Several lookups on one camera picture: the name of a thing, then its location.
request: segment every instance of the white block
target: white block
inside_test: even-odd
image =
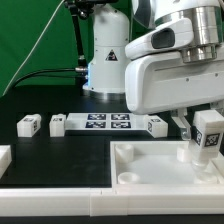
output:
[[[26,115],[17,123],[18,137],[32,137],[41,127],[39,114]]]
[[[0,178],[12,161],[10,146],[0,146]]]
[[[168,124],[158,116],[145,116],[145,128],[154,138],[167,137]]]
[[[64,137],[65,121],[66,121],[66,115],[58,114],[52,116],[51,122],[49,124],[51,137]]]
[[[224,117],[216,110],[196,112],[193,126],[195,133],[189,148],[194,160],[202,162],[216,158],[224,132]]]

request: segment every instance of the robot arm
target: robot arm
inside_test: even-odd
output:
[[[154,1],[132,0],[133,15],[138,23],[146,28],[154,29]]]

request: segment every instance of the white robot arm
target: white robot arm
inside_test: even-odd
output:
[[[141,10],[140,2],[133,0],[135,12]],[[219,1],[148,2],[156,29],[126,46],[132,60],[125,78],[128,108],[135,114],[152,114],[223,100]]]

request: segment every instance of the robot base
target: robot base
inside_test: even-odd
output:
[[[111,101],[111,100],[125,100],[125,93],[118,92],[118,93],[108,93],[108,92],[96,92],[94,90],[91,90],[88,88],[87,85],[83,86],[83,95],[105,100],[105,101]]]

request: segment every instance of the green backdrop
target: green backdrop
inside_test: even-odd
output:
[[[0,5],[0,95],[24,61],[61,0],[1,1]],[[131,1],[113,4],[130,17]],[[143,28],[134,28],[135,33]],[[92,58],[91,19],[81,21],[85,55]],[[46,68],[71,68],[77,63],[73,24],[62,5],[43,39],[18,77]],[[74,84],[69,79],[33,78],[23,84]]]

